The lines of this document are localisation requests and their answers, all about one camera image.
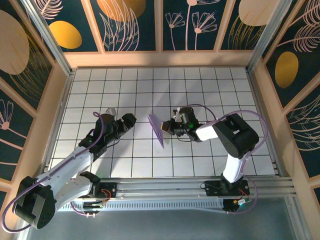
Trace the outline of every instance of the yellow circle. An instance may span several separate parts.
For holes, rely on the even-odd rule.
[[[275,65],[275,82],[280,88],[289,87],[295,80],[299,68],[297,56],[285,51],[280,55]]]
[[[8,74],[20,74],[29,61],[28,35],[13,16],[2,10],[0,23],[0,69]]]
[[[128,15],[123,2],[128,11],[132,9],[136,18],[140,17],[146,9],[146,0],[97,0],[99,7],[108,18],[120,22],[123,22],[125,16]]]
[[[240,20],[249,26],[266,25],[278,3],[278,0],[241,0],[239,4]]]
[[[80,32],[66,21],[54,21],[49,28],[57,43],[66,49],[76,49],[82,44]]]

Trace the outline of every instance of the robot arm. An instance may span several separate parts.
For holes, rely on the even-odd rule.
[[[46,178],[14,203],[12,208],[14,214],[35,228],[41,229],[64,204],[80,196],[97,196],[100,193],[100,178],[84,170],[105,153],[113,141],[118,140],[136,123],[136,118],[131,113],[125,114],[119,120],[115,120],[114,115],[108,113],[102,114],[101,118],[103,122],[98,119],[95,129],[91,130],[78,147],[58,165],[36,178],[27,176],[21,181],[17,195]],[[85,151],[99,138],[102,124],[102,137],[93,147]]]
[[[246,163],[245,154],[252,151],[259,142],[258,134],[238,115],[232,114],[224,120],[200,124],[192,107],[178,108],[173,118],[161,128],[178,137],[187,134],[191,141],[202,142],[219,138],[228,152],[225,169],[221,175],[222,192],[227,194],[236,188]]]

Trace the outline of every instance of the flower illustration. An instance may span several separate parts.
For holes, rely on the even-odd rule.
[[[196,5],[206,5],[206,4],[216,4],[220,2],[220,0],[186,0],[188,3],[188,12],[186,15],[186,27],[185,27],[185,50],[188,50],[188,27],[189,27],[189,16],[190,16],[190,9],[191,6]]]
[[[214,24],[216,21],[215,13],[204,12],[199,18],[199,12],[192,14],[192,23],[195,32],[195,42],[194,50],[197,50],[197,38],[198,34],[208,33],[217,30],[217,24]]]
[[[183,17],[181,15],[181,12],[180,13],[173,13],[172,15],[170,12],[168,12],[165,14],[165,19],[166,19],[166,21],[169,25],[170,31],[171,31],[171,41],[172,41],[173,50],[175,51],[176,47],[175,47],[175,43],[174,43],[174,36],[172,33],[172,29],[182,27],[182,26],[186,25],[186,22],[183,21]]]
[[[22,134],[14,131],[10,128],[10,121],[11,121],[13,113],[14,113],[14,104],[10,101],[7,101],[5,104],[5,101],[0,99],[0,130],[4,130],[4,131],[9,130],[9,131],[13,132],[14,134],[26,139],[27,138],[26,136],[23,136]],[[22,147],[15,145],[15,144],[8,142],[8,141],[1,139],[1,138],[0,138],[0,142],[7,144],[11,147],[14,147],[16,149],[19,149],[19,150],[23,149]],[[9,163],[3,163],[3,162],[0,162],[0,164],[10,165]]]

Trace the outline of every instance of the white grid floor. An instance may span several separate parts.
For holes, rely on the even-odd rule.
[[[95,126],[94,111],[115,107],[117,119],[125,113],[137,118],[134,129],[119,144],[95,161],[89,170],[100,178],[219,176],[227,152],[219,139],[181,142],[164,135],[164,149],[148,122],[148,114],[162,121],[187,104],[203,104],[217,118],[235,110],[257,111],[245,69],[242,67],[117,68],[76,71],[49,168],[69,155]],[[202,107],[194,107],[201,122],[213,120]],[[259,119],[242,117],[258,133]],[[246,175],[274,175],[274,164],[264,144],[244,167]]]

